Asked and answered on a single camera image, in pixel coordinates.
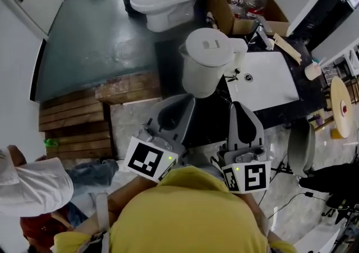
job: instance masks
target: cable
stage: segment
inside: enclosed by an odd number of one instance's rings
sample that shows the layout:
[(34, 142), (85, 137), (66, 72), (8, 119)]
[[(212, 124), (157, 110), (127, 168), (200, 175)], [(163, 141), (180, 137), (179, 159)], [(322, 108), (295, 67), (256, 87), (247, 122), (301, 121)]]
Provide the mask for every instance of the cable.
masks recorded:
[[(285, 156), (283, 157), (282, 161), (281, 161), (280, 164), (278, 165), (277, 170), (279, 169), (280, 165), (283, 163), (283, 161), (284, 161), (284, 159), (286, 158), (287, 155), (288, 155), (288, 153), (286, 153)], [(275, 179), (275, 177), (277, 176), (278, 173), (279, 173), (279, 172), (277, 171), (277, 172), (275, 173), (275, 175), (273, 176), (273, 178), (269, 181), (269, 183), (271, 183), (271, 182), (273, 181), (273, 179)], [(258, 203), (258, 206), (261, 204), (261, 202), (262, 202), (262, 200), (263, 200), (263, 198), (264, 198), (264, 196), (265, 196), (266, 193), (267, 193), (267, 190), (264, 192), (264, 194), (263, 194), (261, 200), (260, 200), (259, 203)]]
[(324, 199), (322, 199), (322, 198), (314, 197), (312, 192), (298, 193), (298, 194), (294, 195), (294, 196), (290, 199), (290, 201), (289, 201), (287, 204), (285, 204), (285, 205), (282, 206), (280, 209), (278, 209), (276, 212), (274, 212), (274, 213), (268, 218), (268, 220), (269, 220), (270, 218), (272, 218), (273, 216), (275, 216), (278, 212), (280, 212), (280, 211), (281, 211), (283, 208), (285, 208), (287, 205), (289, 205), (289, 203), (291, 203), (292, 200), (293, 200), (295, 197), (297, 197), (298, 195), (301, 195), (301, 194), (304, 194), (305, 196), (310, 197), (310, 198), (319, 199), (319, 200), (322, 200), (322, 201), (325, 201), (325, 202), (327, 201), (327, 200), (324, 200)]
[(296, 194), (296, 195), (294, 195), (291, 199), (290, 199), (290, 201), (287, 203), (287, 204), (285, 204), (284, 206), (282, 206), (280, 209), (278, 209), (276, 212), (274, 212), (269, 218), (268, 218), (268, 220), (270, 219), (270, 218), (272, 218), (273, 216), (275, 216), (278, 212), (280, 212), (283, 208), (285, 208), (289, 203), (291, 203), (291, 201), (295, 198), (295, 197), (297, 197), (298, 195), (301, 195), (301, 194), (304, 194), (304, 193), (298, 193), (298, 194)]

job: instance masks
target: white shirt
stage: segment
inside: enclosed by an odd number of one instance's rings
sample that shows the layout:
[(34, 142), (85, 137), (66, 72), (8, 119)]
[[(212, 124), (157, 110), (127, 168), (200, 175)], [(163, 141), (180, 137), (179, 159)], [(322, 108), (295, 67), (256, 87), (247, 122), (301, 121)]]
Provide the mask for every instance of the white shirt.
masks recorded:
[(7, 149), (0, 149), (0, 214), (34, 217), (67, 204), (73, 184), (58, 158), (14, 167)]

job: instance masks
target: sink drain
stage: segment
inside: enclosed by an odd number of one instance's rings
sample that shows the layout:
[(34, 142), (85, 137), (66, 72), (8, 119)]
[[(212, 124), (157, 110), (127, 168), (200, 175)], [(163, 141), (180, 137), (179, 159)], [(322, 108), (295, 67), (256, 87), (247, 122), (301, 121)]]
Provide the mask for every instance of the sink drain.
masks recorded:
[(253, 81), (253, 76), (250, 75), (249, 73), (245, 73), (244, 77), (245, 77), (245, 80), (247, 82), (252, 82)]

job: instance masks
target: cardboard box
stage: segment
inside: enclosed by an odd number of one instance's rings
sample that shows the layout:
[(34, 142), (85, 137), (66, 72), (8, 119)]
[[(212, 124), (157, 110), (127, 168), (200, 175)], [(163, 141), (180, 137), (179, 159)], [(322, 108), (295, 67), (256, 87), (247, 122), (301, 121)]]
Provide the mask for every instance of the cardboard box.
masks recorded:
[[(235, 18), (226, 0), (208, 0), (208, 11), (212, 12), (218, 28), (226, 35), (249, 34), (254, 23), (253, 20)], [(273, 31), (270, 35), (287, 35), (289, 22), (274, 0), (268, 0), (264, 17)]]

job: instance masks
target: tiled floor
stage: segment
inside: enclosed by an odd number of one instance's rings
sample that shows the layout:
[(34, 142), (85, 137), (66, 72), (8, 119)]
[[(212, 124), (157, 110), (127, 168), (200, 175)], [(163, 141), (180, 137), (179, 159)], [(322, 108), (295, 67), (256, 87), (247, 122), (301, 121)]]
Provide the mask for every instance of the tiled floor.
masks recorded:
[[(157, 101), (151, 100), (142, 103), (111, 106), (114, 138), (120, 158), (125, 157), (131, 135), (136, 134), (139, 126), (148, 120), (149, 108)], [(316, 169), (350, 162), (353, 159), (357, 145), (357, 129), (359, 128), (359, 106), (355, 107), (353, 129), (347, 139), (332, 140), (330, 138), (330, 128), (333, 126), (332, 124), (316, 133), (316, 154), (314, 159)], [(265, 130), (265, 146), (268, 156), (272, 159), (272, 167), (277, 167), (286, 155), (288, 138), (289, 130), (285, 130), (283, 126)], [(220, 144), (222, 143), (203, 146), (194, 151), (211, 154)], [(119, 180), (121, 178), (125, 179), (127, 175), (123, 174), (122, 177), (119, 176), (118, 178)], [(285, 173), (279, 173), (273, 179), (260, 204), (267, 217), (289, 202), (295, 194), (308, 191), (304, 188), (299, 188), (297, 184), (295, 176)], [(254, 196), (259, 202), (263, 192), (257, 192)], [(314, 196), (326, 199), (326, 194), (320, 192), (315, 192)], [(271, 218), (272, 230), (283, 239), (295, 243), (319, 223), (323, 209), (323, 201), (300, 195), (285, 209), (276, 214), (275, 218)]]

